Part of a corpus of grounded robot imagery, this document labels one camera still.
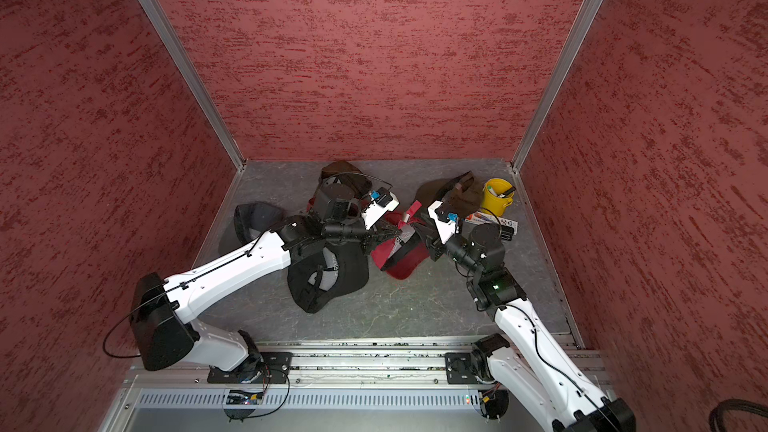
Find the red cap with white logo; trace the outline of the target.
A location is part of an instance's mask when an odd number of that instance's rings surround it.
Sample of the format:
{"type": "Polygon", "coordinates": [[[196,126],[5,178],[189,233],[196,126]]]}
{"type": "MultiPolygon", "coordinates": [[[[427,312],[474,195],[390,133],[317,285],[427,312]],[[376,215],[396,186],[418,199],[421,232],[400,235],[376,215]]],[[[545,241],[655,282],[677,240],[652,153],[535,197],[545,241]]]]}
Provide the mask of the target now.
{"type": "Polygon", "coordinates": [[[400,234],[378,245],[371,257],[381,271],[397,280],[410,277],[429,257],[427,248],[415,229],[416,225],[422,225],[422,221],[416,217],[421,208],[421,202],[415,200],[406,212],[387,212],[383,217],[384,223],[395,226],[400,234]]]}

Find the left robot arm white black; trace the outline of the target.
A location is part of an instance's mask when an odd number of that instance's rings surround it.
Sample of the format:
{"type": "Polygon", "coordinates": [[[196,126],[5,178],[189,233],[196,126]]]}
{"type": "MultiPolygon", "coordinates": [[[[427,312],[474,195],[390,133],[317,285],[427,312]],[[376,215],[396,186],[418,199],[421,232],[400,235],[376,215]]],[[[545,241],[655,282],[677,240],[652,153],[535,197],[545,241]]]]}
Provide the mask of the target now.
{"type": "Polygon", "coordinates": [[[168,278],[146,275],[136,285],[129,315],[144,368],[158,371],[189,362],[223,373],[252,372],[261,356],[250,335],[207,326],[199,315],[281,270],[288,272],[294,302],[305,312],[316,313],[330,300],[363,288],[369,277],[369,254],[399,234],[384,219],[366,226],[363,220],[322,223],[297,215],[196,269],[168,278]]]}

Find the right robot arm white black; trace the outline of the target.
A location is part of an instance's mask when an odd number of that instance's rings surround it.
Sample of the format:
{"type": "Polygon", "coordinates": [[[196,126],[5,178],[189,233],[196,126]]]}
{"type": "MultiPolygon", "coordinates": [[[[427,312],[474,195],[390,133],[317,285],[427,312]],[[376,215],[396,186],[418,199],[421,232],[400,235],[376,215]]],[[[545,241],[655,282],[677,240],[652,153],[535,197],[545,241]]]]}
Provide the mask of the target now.
{"type": "Polygon", "coordinates": [[[468,238],[453,222],[416,224],[427,250],[466,270],[466,286],[479,311],[500,329],[475,345],[474,374],[494,381],[525,407],[545,431],[635,431],[622,399],[610,399],[571,360],[539,318],[505,266],[498,227],[482,224],[468,238]]]}

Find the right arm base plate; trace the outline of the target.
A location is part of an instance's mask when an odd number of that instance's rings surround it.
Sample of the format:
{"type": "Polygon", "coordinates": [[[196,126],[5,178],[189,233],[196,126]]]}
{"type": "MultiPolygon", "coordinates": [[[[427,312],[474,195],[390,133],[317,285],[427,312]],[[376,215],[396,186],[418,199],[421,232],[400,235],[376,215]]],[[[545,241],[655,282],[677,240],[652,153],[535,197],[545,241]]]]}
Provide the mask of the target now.
{"type": "Polygon", "coordinates": [[[488,357],[477,351],[444,356],[447,382],[451,385],[493,385],[488,357]]]}

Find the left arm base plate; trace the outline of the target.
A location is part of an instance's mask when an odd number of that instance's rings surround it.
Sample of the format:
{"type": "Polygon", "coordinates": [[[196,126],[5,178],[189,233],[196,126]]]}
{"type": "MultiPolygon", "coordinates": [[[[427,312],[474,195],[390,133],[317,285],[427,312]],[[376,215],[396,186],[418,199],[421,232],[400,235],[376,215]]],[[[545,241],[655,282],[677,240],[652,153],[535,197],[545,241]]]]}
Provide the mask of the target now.
{"type": "Polygon", "coordinates": [[[211,366],[209,384],[242,384],[253,386],[285,384],[293,360],[291,352],[261,352],[259,358],[248,357],[233,371],[222,371],[211,366]]]}

